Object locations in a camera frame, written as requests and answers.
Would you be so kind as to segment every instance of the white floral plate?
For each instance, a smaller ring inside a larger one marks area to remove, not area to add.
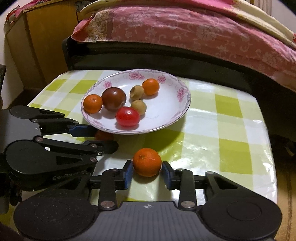
[[[144,96],[146,113],[140,123],[134,127],[122,127],[116,123],[115,112],[104,107],[96,114],[88,114],[83,109],[83,100],[90,94],[102,95],[109,87],[118,87],[126,94],[125,106],[131,106],[130,90],[149,78],[158,80],[159,92],[153,96]],[[179,120],[188,110],[191,102],[190,91],[177,77],[158,70],[133,69],[110,75],[95,83],[84,95],[81,102],[83,117],[99,130],[122,135],[144,134],[165,128]]]

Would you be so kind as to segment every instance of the orange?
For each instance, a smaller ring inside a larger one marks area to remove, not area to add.
[[[108,132],[98,130],[94,136],[96,141],[113,141],[114,135]]]
[[[159,83],[156,79],[145,80],[142,87],[146,95],[154,95],[159,91]]]
[[[89,114],[97,113],[103,106],[102,98],[96,94],[88,95],[83,101],[83,108]]]
[[[133,168],[143,177],[153,177],[159,173],[161,158],[158,153],[150,148],[143,148],[133,157]]]

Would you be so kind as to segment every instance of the wooden panel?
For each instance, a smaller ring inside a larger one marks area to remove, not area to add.
[[[26,28],[26,16],[22,15],[6,34],[10,53],[24,88],[44,88],[46,82],[34,55]]]
[[[68,70],[62,41],[77,25],[72,1],[62,1],[26,13],[33,47],[47,83]]]

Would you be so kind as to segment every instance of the table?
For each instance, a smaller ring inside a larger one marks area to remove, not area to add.
[[[65,114],[87,123],[80,104],[86,91],[98,80],[118,71],[68,71],[57,77],[30,104]],[[190,89],[192,102],[186,115],[175,124],[148,134],[116,135],[119,149],[98,158],[94,175],[110,168],[122,168],[127,159],[143,148],[156,150],[174,169],[185,168],[195,175],[214,171],[276,202],[277,185],[267,129],[256,99],[242,91],[199,80],[180,78]],[[46,136],[81,143],[87,138],[69,134]],[[128,201],[178,200],[178,190],[168,191],[157,176],[134,174],[127,191],[118,190],[118,203]],[[196,190],[198,205],[204,204],[202,190]],[[98,192],[91,203],[97,204]]]

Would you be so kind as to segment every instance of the wall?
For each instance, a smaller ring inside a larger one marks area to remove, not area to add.
[[[2,26],[0,30],[0,50],[2,50],[0,51],[0,64],[7,66],[7,71],[1,91],[3,109],[6,109],[23,90],[22,81],[11,57],[8,44],[5,41],[3,27],[6,16],[10,11],[12,11],[17,5],[22,7],[30,1],[31,0],[17,0],[0,16],[0,26]]]
[[[272,0],[271,15],[293,32],[296,32],[296,16],[279,0]]]

